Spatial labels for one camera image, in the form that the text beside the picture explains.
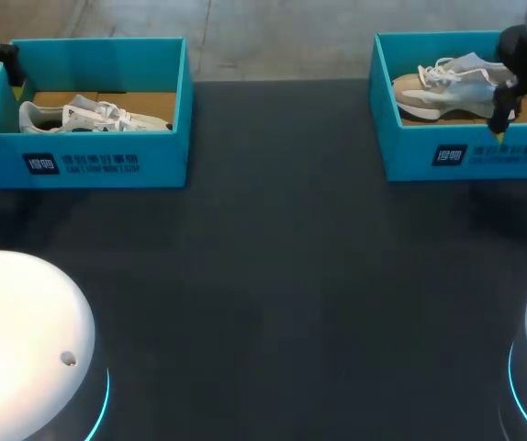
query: shoe box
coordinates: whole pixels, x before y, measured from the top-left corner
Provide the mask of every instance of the shoe box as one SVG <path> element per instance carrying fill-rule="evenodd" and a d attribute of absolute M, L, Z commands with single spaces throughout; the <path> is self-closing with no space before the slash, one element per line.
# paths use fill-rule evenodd
<path fill-rule="evenodd" d="M 497 31 L 376 36 L 369 102 L 388 180 L 527 178 L 527 96 L 500 142 L 487 122 L 473 115 L 451 112 L 427 122 L 401 114 L 391 88 L 395 78 L 444 57 L 475 52 L 493 61 L 499 36 Z"/>
<path fill-rule="evenodd" d="M 0 188 L 183 187 L 193 84 L 184 39 L 15 40 L 28 80 L 0 63 Z M 75 95 L 172 122 L 172 131 L 19 133 L 24 101 Z"/>

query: gray floor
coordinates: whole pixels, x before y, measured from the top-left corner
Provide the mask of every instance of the gray floor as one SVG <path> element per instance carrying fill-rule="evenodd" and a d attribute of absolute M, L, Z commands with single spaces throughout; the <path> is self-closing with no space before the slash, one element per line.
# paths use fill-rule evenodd
<path fill-rule="evenodd" d="M 0 0 L 0 41 L 186 37 L 198 80 L 365 76 L 377 32 L 505 28 L 526 0 Z"/>

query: dark table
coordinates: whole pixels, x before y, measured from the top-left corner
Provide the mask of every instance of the dark table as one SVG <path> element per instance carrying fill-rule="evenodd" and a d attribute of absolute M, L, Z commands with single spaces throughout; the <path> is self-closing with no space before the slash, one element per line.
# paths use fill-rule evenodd
<path fill-rule="evenodd" d="M 500 439 L 527 182 L 389 184 L 366 86 L 198 83 L 186 189 L 0 192 L 91 304 L 112 440 Z"/>

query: sneaker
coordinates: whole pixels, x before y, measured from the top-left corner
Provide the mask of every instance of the sneaker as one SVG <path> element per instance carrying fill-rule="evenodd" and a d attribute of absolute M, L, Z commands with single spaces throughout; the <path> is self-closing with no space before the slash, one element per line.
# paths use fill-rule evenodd
<path fill-rule="evenodd" d="M 163 119 L 129 113 L 106 101 L 95 102 L 77 95 L 63 107 L 39 107 L 30 101 L 18 110 L 21 133 L 64 133 L 73 131 L 171 131 Z"/>
<path fill-rule="evenodd" d="M 436 120 L 463 110 L 488 119 L 494 113 L 494 90 L 514 81 L 514 74 L 501 62 L 485 62 L 469 53 L 441 58 L 435 67 L 419 66 L 418 74 L 403 75 L 392 87 L 398 107 L 415 117 Z"/>

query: printed logo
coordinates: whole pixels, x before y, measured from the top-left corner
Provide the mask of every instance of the printed logo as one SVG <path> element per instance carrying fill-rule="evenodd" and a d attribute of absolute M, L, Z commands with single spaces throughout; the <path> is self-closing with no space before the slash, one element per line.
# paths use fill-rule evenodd
<path fill-rule="evenodd" d="M 440 145 L 432 159 L 432 165 L 459 165 L 464 160 L 466 150 L 466 144 Z"/>
<path fill-rule="evenodd" d="M 51 153 L 24 153 L 23 159 L 32 175 L 58 175 L 60 173 Z"/>

